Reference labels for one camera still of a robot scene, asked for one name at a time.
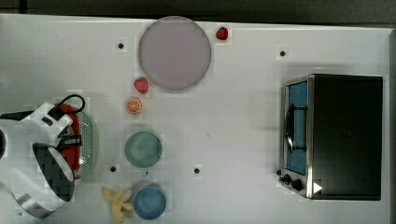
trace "orange slice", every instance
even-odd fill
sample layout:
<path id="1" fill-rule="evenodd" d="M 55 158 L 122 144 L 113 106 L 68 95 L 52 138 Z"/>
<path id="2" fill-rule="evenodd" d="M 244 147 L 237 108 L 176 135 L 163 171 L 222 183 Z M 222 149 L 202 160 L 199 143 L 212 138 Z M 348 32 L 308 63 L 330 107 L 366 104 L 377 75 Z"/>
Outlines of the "orange slice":
<path id="1" fill-rule="evenodd" d="M 132 100 L 128 101 L 126 109 L 131 114 L 138 114 L 140 111 L 142 111 L 142 102 L 134 97 Z"/>

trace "oven window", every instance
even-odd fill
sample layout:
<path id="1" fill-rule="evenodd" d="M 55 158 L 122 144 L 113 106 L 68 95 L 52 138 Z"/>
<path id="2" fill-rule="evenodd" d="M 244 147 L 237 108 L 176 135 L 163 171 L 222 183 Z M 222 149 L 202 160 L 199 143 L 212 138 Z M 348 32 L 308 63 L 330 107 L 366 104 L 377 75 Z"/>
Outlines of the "oven window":
<path id="1" fill-rule="evenodd" d="M 308 85 L 301 82 L 289 86 L 289 100 L 286 104 L 286 113 L 289 111 L 286 122 L 290 122 L 289 138 L 285 138 L 285 168 L 305 175 L 306 166 L 306 115 L 308 107 Z"/>

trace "plate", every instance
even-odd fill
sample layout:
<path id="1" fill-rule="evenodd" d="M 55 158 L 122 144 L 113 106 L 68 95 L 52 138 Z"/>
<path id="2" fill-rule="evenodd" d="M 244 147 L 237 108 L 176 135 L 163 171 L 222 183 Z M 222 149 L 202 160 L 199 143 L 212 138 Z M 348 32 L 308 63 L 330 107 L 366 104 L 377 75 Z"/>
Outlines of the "plate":
<path id="1" fill-rule="evenodd" d="M 143 34 L 138 55 L 150 81 L 164 89 L 180 91 L 195 85 L 205 75 L 211 48 L 197 23 L 183 17 L 165 17 L 151 24 Z"/>

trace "green bowl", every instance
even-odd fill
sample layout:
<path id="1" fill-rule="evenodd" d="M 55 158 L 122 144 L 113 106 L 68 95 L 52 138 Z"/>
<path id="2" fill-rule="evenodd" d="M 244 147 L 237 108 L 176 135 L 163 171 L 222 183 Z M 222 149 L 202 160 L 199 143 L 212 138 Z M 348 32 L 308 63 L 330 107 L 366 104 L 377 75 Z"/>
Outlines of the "green bowl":
<path id="1" fill-rule="evenodd" d="M 153 166 L 162 154 L 163 145 L 154 133 L 134 133 L 125 144 L 126 159 L 137 168 Z"/>

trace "red fruit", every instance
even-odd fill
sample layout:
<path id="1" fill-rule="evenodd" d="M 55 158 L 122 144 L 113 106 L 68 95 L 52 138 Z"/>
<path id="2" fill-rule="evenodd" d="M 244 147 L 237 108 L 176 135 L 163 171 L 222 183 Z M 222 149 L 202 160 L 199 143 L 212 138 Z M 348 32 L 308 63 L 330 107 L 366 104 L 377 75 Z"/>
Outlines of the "red fruit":
<path id="1" fill-rule="evenodd" d="M 149 91 L 149 83 L 145 77 L 140 77 L 134 81 L 134 87 L 142 94 L 146 94 Z"/>
<path id="2" fill-rule="evenodd" d="M 221 27 L 218 29 L 218 31 L 216 32 L 216 37 L 219 40 L 226 40 L 228 38 L 228 30 L 225 27 Z"/>

